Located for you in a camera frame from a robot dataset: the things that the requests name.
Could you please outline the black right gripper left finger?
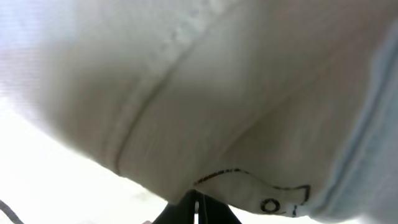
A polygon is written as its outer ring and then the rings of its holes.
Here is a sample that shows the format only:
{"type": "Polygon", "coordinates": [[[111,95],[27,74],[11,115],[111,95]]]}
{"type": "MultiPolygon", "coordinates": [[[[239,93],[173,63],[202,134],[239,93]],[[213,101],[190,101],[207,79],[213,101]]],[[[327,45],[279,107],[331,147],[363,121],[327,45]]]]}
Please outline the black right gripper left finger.
{"type": "Polygon", "coordinates": [[[152,224],[194,224],[197,192],[187,192],[177,204],[168,203],[152,224]]]}

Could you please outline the white t-shirt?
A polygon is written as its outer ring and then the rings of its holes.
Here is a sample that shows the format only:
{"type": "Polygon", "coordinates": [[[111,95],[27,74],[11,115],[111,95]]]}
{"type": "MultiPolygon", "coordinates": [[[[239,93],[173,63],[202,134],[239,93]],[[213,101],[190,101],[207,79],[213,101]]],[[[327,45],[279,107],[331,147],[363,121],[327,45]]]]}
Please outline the white t-shirt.
{"type": "Polygon", "coordinates": [[[397,1],[2,1],[1,96],[177,204],[397,222],[397,1]]]}

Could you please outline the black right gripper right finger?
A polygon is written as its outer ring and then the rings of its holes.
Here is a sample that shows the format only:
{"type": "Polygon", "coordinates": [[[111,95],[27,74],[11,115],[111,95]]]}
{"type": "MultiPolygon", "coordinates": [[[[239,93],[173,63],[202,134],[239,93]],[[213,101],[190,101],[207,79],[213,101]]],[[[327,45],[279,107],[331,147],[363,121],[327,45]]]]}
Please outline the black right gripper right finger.
{"type": "Polygon", "coordinates": [[[199,224],[241,224],[228,205],[212,197],[198,194],[198,204],[199,224]]]}

